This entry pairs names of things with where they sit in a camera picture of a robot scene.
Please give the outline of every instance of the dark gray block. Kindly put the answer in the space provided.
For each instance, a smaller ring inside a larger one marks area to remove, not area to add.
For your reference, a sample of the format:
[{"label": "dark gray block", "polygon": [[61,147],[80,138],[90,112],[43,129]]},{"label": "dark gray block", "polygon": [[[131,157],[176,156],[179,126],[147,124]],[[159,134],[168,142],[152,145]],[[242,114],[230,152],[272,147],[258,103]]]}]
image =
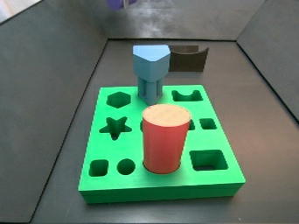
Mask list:
[{"label": "dark gray block", "polygon": [[264,0],[138,0],[114,11],[86,0],[111,39],[236,40]]},{"label": "dark gray block", "polygon": [[210,48],[199,51],[196,45],[170,45],[170,72],[203,72]]},{"label": "dark gray block", "polygon": [[[204,85],[247,183],[234,198],[87,205],[77,187],[99,89],[136,86],[132,46],[160,44],[210,48],[204,73],[170,73],[164,85]],[[236,43],[110,40],[32,222],[298,223],[298,134],[298,124]]]},{"label": "dark gray block", "polygon": [[268,0],[238,43],[299,120],[299,2]]},{"label": "dark gray block", "polygon": [[49,0],[0,26],[0,222],[28,222],[107,38]]}]

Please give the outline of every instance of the green foam board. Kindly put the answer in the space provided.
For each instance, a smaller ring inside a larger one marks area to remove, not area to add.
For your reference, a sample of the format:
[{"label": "green foam board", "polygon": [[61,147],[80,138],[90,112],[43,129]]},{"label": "green foam board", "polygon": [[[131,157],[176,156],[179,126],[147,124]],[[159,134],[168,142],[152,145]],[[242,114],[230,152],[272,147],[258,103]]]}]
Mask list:
[{"label": "green foam board", "polygon": [[143,111],[136,87],[99,92],[79,192],[87,203],[234,196],[246,183],[203,86],[164,86],[158,103],[191,112],[180,168],[151,173],[143,165]]}]

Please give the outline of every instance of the square hole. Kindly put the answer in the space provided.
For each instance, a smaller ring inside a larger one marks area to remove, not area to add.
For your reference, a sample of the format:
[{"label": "square hole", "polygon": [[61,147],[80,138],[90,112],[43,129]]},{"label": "square hole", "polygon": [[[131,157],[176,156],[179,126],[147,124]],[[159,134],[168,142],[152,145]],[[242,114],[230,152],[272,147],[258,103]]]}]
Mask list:
[{"label": "square hole", "polygon": [[215,130],[218,128],[216,124],[211,118],[202,118],[200,126],[204,130]]},{"label": "square hole", "polygon": [[94,160],[90,164],[88,175],[91,177],[103,177],[108,174],[108,161],[106,159]]},{"label": "square hole", "polygon": [[228,169],[228,164],[220,150],[192,150],[191,164],[196,172]]}]

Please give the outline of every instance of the blue hexagonal prism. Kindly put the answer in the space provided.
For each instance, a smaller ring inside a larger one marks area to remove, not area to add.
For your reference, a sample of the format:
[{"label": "blue hexagonal prism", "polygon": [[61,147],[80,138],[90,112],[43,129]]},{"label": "blue hexagonal prism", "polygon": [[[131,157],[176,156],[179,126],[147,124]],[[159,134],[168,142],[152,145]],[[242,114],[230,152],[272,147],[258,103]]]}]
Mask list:
[{"label": "blue hexagonal prism", "polygon": [[163,95],[163,79],[168,74],[171,51],[168,45],[135,45],[134,64],[138,94],[148,105]]}]

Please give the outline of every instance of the circular hole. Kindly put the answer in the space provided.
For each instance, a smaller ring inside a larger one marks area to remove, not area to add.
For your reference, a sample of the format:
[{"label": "circular hole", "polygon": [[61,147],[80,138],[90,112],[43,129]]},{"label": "circular hole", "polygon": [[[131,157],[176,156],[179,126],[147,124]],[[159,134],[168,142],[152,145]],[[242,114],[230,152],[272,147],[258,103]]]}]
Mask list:
[{"label": "circular hole", "polygon": [[123,159],[116,166],[116,169],[120,174],[128,175],[131,174],[136,169],[136,164],[131,159]]}]

